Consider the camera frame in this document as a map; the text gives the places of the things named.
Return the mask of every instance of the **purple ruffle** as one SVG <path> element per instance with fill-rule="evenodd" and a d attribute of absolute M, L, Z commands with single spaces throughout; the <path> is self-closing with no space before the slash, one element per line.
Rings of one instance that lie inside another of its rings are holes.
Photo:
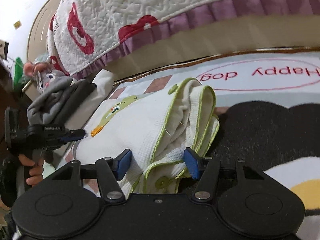
<path fill-rule="evenodd" d="M 215 21 L 247 15 L 320 15 L 320 0 L 221 0 L 211 2 L 137 33 L 72 77 L 81 79 L 147 44 Z"/>

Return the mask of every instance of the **green cartoon character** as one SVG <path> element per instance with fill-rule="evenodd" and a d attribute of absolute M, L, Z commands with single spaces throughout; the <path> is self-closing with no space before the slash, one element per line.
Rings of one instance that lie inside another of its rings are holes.
<path fill-rule="evenodd" d="M 128 105 L 137 100 L 137 96 L 129 96 L 124 98 L 120 103 L 116 104 L 114 107 L 110 108 L 109 111 L 104 114 L 97 127 L 91 131 L 91 136 L 96 136 L 116 113 L 118 113 L 120 110 L 126 108 Z"/>

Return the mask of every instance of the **white quilted blanket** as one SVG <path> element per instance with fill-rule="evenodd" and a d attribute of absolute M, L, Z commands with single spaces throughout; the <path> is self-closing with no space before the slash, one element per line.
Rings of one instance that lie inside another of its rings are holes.
<path fill-rule="evenodd" d="M 62 0 L 49 26 L 49 55 L 57 69 L 77 77 L 135 34 L 214 1 Z"/>

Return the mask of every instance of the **folded gray garment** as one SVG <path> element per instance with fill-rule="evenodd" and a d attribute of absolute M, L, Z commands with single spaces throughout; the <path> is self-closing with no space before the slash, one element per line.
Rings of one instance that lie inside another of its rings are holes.
<path fill-rule="evenodd" d="M 71 77 L 50 86 L 27 109 L 29 124 L 49 124 L 73 92 Z"/>

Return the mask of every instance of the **red oval outline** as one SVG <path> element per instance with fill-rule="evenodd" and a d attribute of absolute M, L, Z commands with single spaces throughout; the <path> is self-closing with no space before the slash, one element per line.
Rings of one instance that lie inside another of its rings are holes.
<path fill-rule="evenodd" d="M 238 62 L 232 62 L 220 67 L 216 67 L 216 68 L 212 68 L 206 72 L 203 72 L 202 74 L 198 75 L 196 77 L 196 79 L 198 80 L 198 77 L 200 77 L 201 75 L 204 75 L 206 73 L 208 73 L 209 71 L 218 69 L 218 68 L 222 68 L 222 67 L 226 67 L 226 66 L 231 66 L 231 65 L 235 65 L 235 64 L 242 64 L 242 63 L 247 63 L 247 62 L 254 62 L 254 61 L 266 61 L 266 60 L 288 60 L 288 61 L 295 61 L 295 62 L 301 62 L 301 63 L 306 63 L 309 64 L 317 69 L 319 69 L 319 67 L 317 65 L 314 65 L 312 63 L 303 61 L 303 60 L 298 60 L 298 59 L 284 59 L 284 58 L 261 58 L 261 59 L 251 59 L 251 60 L 244 60 L 244 61 L 238 61 Z M 283 87 L 283 88 L 268 88 L 268 89 L 219 89 L 219 88 L 214 88 L 212 87 L 214 90 L 217 91 L 274 91 L 274 90 L 286 90 L 286 89 L 293 89 L 293 88 L 302 88 L 302 87 L 307 87 L 307 86 L 311 86 L 314 84 L 317 84 L 320 82 L 320 79 L 318 81 L 314 81 L 311 83 L 307 83 L 307 84 L 303 84 L 303 85 L 298 85 L 298 86 L 293 86 L 293 87 Z"/>

